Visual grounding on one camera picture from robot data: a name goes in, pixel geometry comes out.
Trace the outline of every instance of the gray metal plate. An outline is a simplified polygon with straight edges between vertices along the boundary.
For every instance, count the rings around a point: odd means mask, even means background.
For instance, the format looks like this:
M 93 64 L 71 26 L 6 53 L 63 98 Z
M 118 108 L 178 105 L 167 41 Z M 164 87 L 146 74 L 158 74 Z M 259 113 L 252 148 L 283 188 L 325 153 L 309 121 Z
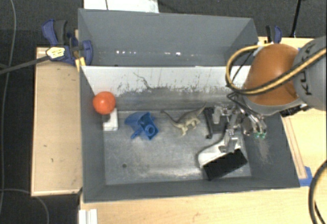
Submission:
M 169 111 L 174 118 L 184 112 L 186 110 Z M 104 133 L 107 185 L 206 179 L 197 157 L 202 150 L 215 144 L 219 135 L 206 139 L 208 131 L 203 114 L 199 116 L 201 123 L 195 129 L 190 127 L 182 136 L 181 129 L 172 126 L 164 114 L 153 111 L 151 115 L 155 117 L 159 133 L 148 140 L 140 136 L 130 138 L 133 130 L 124 120 L 132 113 L 120 112 L 119 130 Z M 248 164 L 225 178 L 245 176 L 251 176 Z
M 253 19 L 79 9 L 79 39 L 91 40 L 92 65 L 225 65 L 256 44 Z

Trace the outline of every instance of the wooden board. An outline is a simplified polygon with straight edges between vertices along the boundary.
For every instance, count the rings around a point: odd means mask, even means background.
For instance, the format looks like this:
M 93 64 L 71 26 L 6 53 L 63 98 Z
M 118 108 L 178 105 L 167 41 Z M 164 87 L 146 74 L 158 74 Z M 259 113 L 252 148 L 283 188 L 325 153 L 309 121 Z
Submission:
M 46 48 L 37 49 L 37 57 Z M 77 193 L 82 187 L 79 79 L 75 67 L 36 66 L 31 195 Z

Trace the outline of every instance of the toy dinosaur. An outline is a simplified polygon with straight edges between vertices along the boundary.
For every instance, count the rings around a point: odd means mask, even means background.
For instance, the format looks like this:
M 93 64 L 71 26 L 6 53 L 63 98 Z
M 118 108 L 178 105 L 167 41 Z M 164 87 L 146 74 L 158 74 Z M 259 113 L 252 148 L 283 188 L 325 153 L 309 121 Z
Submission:
M 197 110 L 185 112 L 178 120 L 174 120 L 167 112 L 161 111 L 161 113 L 164 113 L 167 115 L 167 117 L 170 119 L 170 122 L 173 126 L 180 128 L 182 130 L 182 136 L 186 134 L 188 131 L 188 126 L 192 125 L 193 129 L 196 128 L 196 124 L 199 124 L 201 121 L 198 119 L 198 116 L 203 112 L 205 108 L 205 104 Z

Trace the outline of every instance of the clamp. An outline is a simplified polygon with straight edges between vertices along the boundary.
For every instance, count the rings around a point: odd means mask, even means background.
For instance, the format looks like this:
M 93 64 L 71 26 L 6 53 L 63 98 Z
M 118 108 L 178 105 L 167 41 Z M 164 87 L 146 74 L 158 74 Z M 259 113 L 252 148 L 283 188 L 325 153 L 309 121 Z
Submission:
M 46 55 L 51 61 L 65 62 L 75 65 L 75 60 L 84 57 L 85 64 L 90 65 L 93 58 L 91 41 L 85 40 L 79 45 L 77 38 L 65 32 L 66 20 L 50 19 L 42 24 L 42 33 L 50 43 L 51 48 Z

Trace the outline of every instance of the wooden table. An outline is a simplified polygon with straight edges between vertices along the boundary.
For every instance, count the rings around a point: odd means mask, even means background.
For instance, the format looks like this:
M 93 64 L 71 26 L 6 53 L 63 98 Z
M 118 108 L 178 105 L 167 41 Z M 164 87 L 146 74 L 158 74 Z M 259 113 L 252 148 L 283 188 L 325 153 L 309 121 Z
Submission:
M 310 39 L 284 38 L 301 47 Z M 38 57 L 45 48 L 38 48 Z M 82 187 L 78 73 L 64 63 L 36 67 L 32 195 L 77 193 Z M 283 119 L 299 176 L 326 159 L 326 113 L 309 110 Z M 327 218 L 327 177 L 317 203 Z M 98 223 L 310 223 L 308 187 L 84 204 L 97 209 Z

